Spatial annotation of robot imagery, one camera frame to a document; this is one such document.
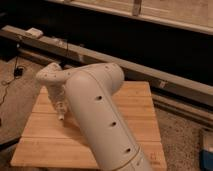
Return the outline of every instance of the wooden plank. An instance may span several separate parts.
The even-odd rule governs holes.
[[[166,170],[160,142],[140,142],[156,171]],[[22,138],[11,161],[12,166],[98,168],[86,145],[74,139]]]
[[[50,37],[43,36],[39,40],[32,39],[25,35],[25,31],[12,26],[5,26],[0,30],[0,36],[9,38],[19,42],[22,36],[22,42],[26,45],[36,47],[57,55],[64,55],[67,51],[65,45],[58,45]],[[212,86],[192,81],[183,77],[169,74],[163,71],[152,69],[143,65],[139,65],[130,61],[125,61],[110,55],[102,54],[93,50],[82,48],[73,44],[69,44],[69,53],[66,58],[82,62],[84,64],[92,64],[97,62],[113,62],[122,67],[125,76],[131,80],[148,80],[150,85],[164,91],[186,97],[199,103],[213,106]],[[161,81],[166,82],[166,86],[161,86]]]
[[[47,1],[63,3],[59,0]],[[211,0],[143,0],[139,16],[132,16],[133,3],[133,0],[73,0],[66,4],[205,34],[213,34],[213,20],[210,18],[211,14],[208,14],[208,11],[213,11]]]
[[[47,90],[42,88],[11,164],[33,167],[97,168],[72,114],[67,114],[64,121],[59,121],[47,96]],[[154,170],[166,170],[149,84],[125,82],[114,95],[113,100],[149,157]]]
[[[155,116],[131,116],[127,124],[138,141],[161,141]],[[79,127],[73,117],[60,121],[57,115],[33,114],[30,116],[22,134],[23,137],[44,138],[82,138]]]

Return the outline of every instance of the small object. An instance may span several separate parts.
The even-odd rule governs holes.
[[[17,67],[13,73],[14,77],[20,77],[23,75],[23,68]]]
[[[138,16],[141,12],[141,4],[142,0],[134,0],[134,6],[132,9],[132,15],[133,16]]]
[[[201,131],[200,169],[213,170],[213,132],[207,129]]]
[[[30,37],[35,38],[35,39],[39,39],[40,37],[43,36],[43,32],[41,30],[36,29],[36,28],[31,28],[31,29],[27,30],[25,32],[25,34],[27,36],[30,36]]]
[[[168,82],[160,80],[159,88],[165,88],[165,86],[168,84]]]

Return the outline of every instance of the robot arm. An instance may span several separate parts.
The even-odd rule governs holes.
[[[62,71],[53,63],[37,74],[37,80],[46,85],[52,102],[66,97],[101,170],[152,170],[111,99],[124,80],[118,65],[93,64]]]

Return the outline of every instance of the black cable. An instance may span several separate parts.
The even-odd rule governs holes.
[[[4,101],[5,101],[5,98],[6,98],[6,96],[7,96],[7,90],[8,90],[8,88],[9,88],[9,86],[10,86],[10,84],[15,80],[15,79],[17,79],[17,78],[13,78],[11,81],[2,81],[1,82],[1,85],[2,86],[6,86],[6,88],[5,88],[5,92],[4,92],[4,95],[3,95],[3,97],[2,97],[2,101],[0,102],[0,107],[4,104]]]
[[[10,85],[16,80],[22,77],[23,75],[23,71],[26,70],[26,67],[22,66],[22,65],[18,65],[18,56],[16,57],[15,60],[15,65],[14,65],[14,71],[13,71],[13,79],[10,81],[2,81],[1,85],[2,86],[6,86],[2,100],[0,102],[0,107],[4,104],[7,93],[8,93],[8,88],[10,87]]]

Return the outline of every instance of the black wall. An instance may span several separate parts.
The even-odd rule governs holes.
[[[45,35],[213,85],[213,37],[143,21],[53,4],[2,0],[1,25],[36,27]]]

